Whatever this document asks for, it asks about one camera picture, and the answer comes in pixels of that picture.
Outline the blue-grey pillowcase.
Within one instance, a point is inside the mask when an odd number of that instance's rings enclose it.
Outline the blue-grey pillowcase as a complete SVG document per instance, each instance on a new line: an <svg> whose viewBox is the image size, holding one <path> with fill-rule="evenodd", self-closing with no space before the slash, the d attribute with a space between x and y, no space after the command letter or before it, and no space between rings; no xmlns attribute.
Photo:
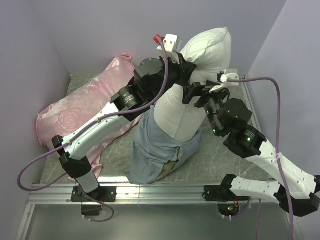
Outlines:
<svg viewBox="0 0 320 240"><path fill-rule="evenodd" d="M154 110L148 110L135 130L130 167L124 171L131 184L156 182L181 167L200 147L202 128L191 140L180 143L157 125Z"/></svg>

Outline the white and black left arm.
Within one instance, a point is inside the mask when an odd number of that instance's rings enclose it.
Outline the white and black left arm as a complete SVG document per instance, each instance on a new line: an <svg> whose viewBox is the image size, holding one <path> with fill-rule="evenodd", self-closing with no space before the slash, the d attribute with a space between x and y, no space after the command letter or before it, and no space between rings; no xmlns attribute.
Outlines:
<svg viewBox="0 0 320 240"><path fill-rule="evenodd" d="M186 62L181 54L177 63L170 58L146 58L134 69L128 84L98 114L73 133L52 138L62 168L82 187L85 198L96 201L101 195L87 153L108 135L148 111L174 84L187 85L195 69L196 65Z"/></svg>

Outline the white pillow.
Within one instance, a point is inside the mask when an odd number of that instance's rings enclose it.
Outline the white pillow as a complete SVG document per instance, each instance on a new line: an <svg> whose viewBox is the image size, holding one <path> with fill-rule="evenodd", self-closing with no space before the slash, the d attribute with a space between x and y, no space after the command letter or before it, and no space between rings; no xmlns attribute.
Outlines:
<svg viewBox="0 0 320 240"><path fill-rule="evenodd" d="M218 74L229 68L232 56L232 36L226 27L197 34L182 48L188 63L196 65L187 85L175 84L156 103L153 116L158 127L178 141L190 141L206 117L204 110L194 104L197 86L216 82Z"/></svg>

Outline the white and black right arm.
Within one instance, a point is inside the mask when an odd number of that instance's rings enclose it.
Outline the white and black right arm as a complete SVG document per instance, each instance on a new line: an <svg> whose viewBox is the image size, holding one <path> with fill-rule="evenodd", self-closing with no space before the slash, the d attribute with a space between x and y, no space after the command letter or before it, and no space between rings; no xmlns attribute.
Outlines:
<svg viewBox="0 0 320 240"><path fill-rule="evenodd" d="M245 179L227 174L220 185L206 185L206 201L228 202L232 200L263 199L276 203L285 212L304 217L316 212L320 199L320 177L313 176L294 165L285 156L276 153L272 143L255 127L249 125L252 112L243 100L230 98L230 91L223 87L217 91L212 85L199 82L183 87L182 103L189 104L195 97L196 108L205 110L212 132L224 137L223 145L233 154L258 166L272 181Z"/></svg>

